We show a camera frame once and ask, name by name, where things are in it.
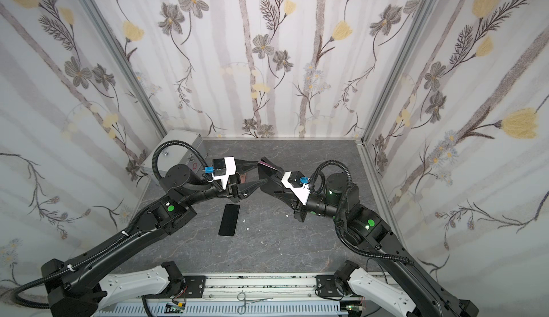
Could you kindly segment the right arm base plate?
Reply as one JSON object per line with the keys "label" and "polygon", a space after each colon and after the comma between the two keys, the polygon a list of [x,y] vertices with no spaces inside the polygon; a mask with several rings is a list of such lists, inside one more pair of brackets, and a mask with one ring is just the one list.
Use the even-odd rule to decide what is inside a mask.
{"label": "right arm base plate", "polygon": [[320,298],[342,299],[343,294],[337,288],[334,274],[319,274],[315,277],[315,294]]}

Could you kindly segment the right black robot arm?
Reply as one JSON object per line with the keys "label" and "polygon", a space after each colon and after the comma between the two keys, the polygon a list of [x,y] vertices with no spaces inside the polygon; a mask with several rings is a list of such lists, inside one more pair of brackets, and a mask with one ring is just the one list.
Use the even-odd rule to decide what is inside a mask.
{"label": "right black robot arm", "polygon": [[376,212],[360,204],[358,187],[341,172],[321,178],[321,188],[300,171],[276,171],[262,191],[287,204],[295,218],[309,212],[330,217],[338,239],[353,253],[376,260],[399,285],[394,288],[372,277],[360,265],[346,261],[335,272],[344,295],[370,299],[394,316],[477,316],[478,307],[443,288],[406,250]]}

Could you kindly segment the phone with black screen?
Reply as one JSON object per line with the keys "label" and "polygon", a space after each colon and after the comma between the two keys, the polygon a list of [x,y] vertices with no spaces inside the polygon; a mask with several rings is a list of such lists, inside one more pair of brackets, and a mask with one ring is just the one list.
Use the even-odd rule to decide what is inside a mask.
{"label": "phone with black screen", "polygon": [[239,214],[240,206],[237,204],[227,204],[224,207],[218,231],[219,236],[233,237],[235,235]]}

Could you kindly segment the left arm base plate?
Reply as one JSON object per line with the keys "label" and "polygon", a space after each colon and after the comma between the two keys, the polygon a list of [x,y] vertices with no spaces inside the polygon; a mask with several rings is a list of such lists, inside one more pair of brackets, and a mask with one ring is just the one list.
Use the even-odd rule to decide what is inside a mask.
{"label": "left arm base plate", "polygon": [[206,276],[185,276],[175,298],[201,299],[203,297],[206,279]]}

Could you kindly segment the black phone case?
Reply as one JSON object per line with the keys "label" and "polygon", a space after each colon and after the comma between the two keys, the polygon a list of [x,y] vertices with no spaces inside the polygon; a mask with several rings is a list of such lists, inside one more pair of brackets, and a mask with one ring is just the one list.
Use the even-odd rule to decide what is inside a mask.
{"label": "black phone case", "polygon": [[266,157],[262,157],[257,164],[258,171],[266,176],[273,176],[275,174],[284,174],[285,171],[282,167],[275,165]]}

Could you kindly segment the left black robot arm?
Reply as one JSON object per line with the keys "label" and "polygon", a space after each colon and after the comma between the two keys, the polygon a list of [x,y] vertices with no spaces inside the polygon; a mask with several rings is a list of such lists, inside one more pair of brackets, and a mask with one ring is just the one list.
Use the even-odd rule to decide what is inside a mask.
{"label": "left black robot arm", "polygon": [[196,215],[193,206],[215,198],[234,203],[251,196],[266,178],[242,182],[240,169],[200,178],[177,164],[158,179],[165,195],[138,211],[128,226],[80,256],[44,264],[42,277],[11,292],[11,301],[27,308],[48,309],[53,316],[92,316],[108,296],[100,282],[115,268],[148,246],[176,233]]}

